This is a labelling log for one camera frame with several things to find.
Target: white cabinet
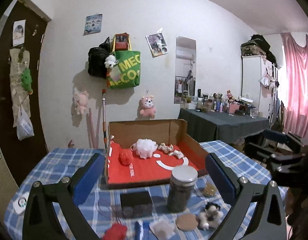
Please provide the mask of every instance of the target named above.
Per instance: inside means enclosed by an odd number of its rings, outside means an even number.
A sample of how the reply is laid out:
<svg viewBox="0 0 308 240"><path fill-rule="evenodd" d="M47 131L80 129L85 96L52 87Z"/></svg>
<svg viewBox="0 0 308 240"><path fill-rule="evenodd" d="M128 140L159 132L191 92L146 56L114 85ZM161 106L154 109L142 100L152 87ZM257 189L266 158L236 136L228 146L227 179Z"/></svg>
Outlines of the white cabinet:
<svg viewBox="0 0 308 240"><path fill-rule="evenodd" d="M242 60L241 94L248 94L257 111L263 112L263 117L267 118L272 102L272 89L265 88L259 80L266 74L266 68L272 68L272 63L261 56L246 56Z"/></svg>

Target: white smile logo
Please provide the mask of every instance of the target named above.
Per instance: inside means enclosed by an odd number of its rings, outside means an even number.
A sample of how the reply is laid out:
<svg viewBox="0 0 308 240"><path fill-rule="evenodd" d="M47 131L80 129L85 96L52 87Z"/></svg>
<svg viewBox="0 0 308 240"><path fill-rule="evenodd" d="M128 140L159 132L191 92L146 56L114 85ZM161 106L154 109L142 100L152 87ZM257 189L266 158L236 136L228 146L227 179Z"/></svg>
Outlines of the white smile logo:
<svg viewBox="0 0 308 240"><path fill-rule="evenodd" d="M155 157L155 158L160 158L161 155L155 153L155 154L153 154L153 157ZM182 164L182 166L188 166L188 164L189 164L188 158L183 157L182 159L183 159L183 164ZM169 170L169 171L172 171L172 170L175 168L175 167L168 166L168 165L164 164L162 161L156 161L156 163L157 163L159 166L161 166L162 168L164 168L164 169L166 169L166 170Z"/></svg>

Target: pink curtain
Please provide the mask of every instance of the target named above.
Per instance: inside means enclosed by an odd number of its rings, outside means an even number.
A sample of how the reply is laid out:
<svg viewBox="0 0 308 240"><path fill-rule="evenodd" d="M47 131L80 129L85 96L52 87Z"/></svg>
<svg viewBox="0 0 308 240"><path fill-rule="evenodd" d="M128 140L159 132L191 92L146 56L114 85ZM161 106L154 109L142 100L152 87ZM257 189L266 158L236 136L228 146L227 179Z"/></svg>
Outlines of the pink curtain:
<svg viewBox="0 0 308 240"><path fill-rule="evenodd" d="M287 97L285 128L308 140L308 35L306 46L299 46L290 33L281 33L286 70Z"/></svg>

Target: jar lid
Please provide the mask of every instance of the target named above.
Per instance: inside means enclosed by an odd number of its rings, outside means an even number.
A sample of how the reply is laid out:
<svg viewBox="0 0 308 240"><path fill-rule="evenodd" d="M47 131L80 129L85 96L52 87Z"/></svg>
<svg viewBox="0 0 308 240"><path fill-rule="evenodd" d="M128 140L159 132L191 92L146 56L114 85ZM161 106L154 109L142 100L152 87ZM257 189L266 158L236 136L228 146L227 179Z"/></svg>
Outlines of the jar lid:
<svg viewBox="0 0 308 240"><path fill-rule="evenodd" d="M191 166L177 166L172 170L171 180L181 186L192 186L198 177L197 170Z"/></svg>

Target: brown door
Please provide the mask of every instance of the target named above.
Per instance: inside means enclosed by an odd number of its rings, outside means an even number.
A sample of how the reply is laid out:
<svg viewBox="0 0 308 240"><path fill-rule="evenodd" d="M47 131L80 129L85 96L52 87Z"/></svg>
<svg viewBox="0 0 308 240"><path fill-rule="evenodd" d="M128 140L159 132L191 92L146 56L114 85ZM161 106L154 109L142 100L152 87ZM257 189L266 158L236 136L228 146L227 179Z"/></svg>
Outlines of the brown door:
<svg viewBox="0 0 308 240"><path fill-rule="evenodd" d="M10 90L9 50L12 48L13 23L26 20L24 47L30 52L30 71L33 94L30 98L31 122L34 136L20 141L13 128ZM16 183L20 186L35 165L47 154L42 130L38 98L38 60L46 21L17 2L9 15L0 37L0 148Z"/></svg>

